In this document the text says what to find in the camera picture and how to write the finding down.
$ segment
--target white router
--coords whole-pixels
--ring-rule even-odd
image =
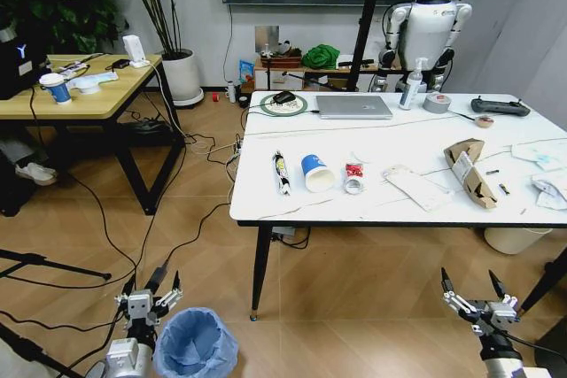
[[[141,68],[150,64],[150,61],[145,58],[142,42],[140,42],[140,38],[137,35],[125,35],[122,37],[122,40],[130,58],[131,66]]]

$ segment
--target small bottle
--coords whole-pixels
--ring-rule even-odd
[[[229,101],[234,104],[237,101],[237,88],[234,87],[234,82],[229,81],[228,87]]]
[[[411,109],[411,103],[419,91],[419,86],[422,84],[422,63],[427,64],[427,58],[416,59],[416,69],[409,74],[406,80],[406,88],[400,99],[400,108],[402,110]]]

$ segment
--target tile floor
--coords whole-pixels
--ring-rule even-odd
[[[143,97],[132,109],[151,114]],[[236,132],[242,134],[240,112],[224,99],[217,104],[207,97],[180,116],[186,131],[214,135],[221,146],[231,143]],[[49,139],[50,130],[44,133]],[[161,148],[136,150],[144,176],[157,173],[154,159],[163,154]],[[223,161],[228,156],[220,151],[213,158]],[[137,258],[151,218],[143,215],[118,162],[102,154],[77,161],[71,171],[101,197],[113,241]],[[173,245],[196,234],[200,218],[226,200],[228,192],[223,166],[188,149],[153,223],[141,280]],[[273,244],[261,320],[250,322],[255,231],[239,228],[228,208],[221,207],[204,225],[200,239],[175,254],[162,290],[168,290],[177,269],[184,298],[175,309],[207,306],[227,322],[240,344],[234,377],[479,377],[485,370],[478,341],[441,301],[439,269],[447,268],[463,295],[481,298],[493,296],[487,272],[492,268],[509,292],[521,298],[539,279],[544,263],[564,247],[566,236],[557,230],[523,253],[506,256],[469,229],[316,228],[307,250]],[[128,261],[105,240],[93,198],[69,179],[38,190],[17,217],[0,218],[0,241],[7,250],[40,252],[53,261],[116,277],[128,271]],[[39,267],[17,276],[59,285],[99,283]],[[567,312],[566,283],[524,317],[517,325],[518,336],[535,340]],[[112,318],[113,297],[122,284],[51,289],[2,279],[0,309],[21,319],[86,327]],[[106,332],[46,331],[5,317],[2,322],[67,364],[99,346]],[[114,336],[124,336],[121,327]],[[531,365],[532,351],[520,350]],[[77,370],[84,372],[90,364],[85,361]]]

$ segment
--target wastebasket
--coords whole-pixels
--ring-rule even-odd
[[[238,342],[212,310],[177,313],[156,343],[153,367],[166,378],[224,378],[237,364]]]
[[[553,229],[486,228],[488,244],[504,254],[517,254],[547,235]]]

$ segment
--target blue trash bag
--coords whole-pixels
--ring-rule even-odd
[[[166,378],[224,378],[237,365],[238,342],[210,309],[177,313],[156,343],[153,367]]]

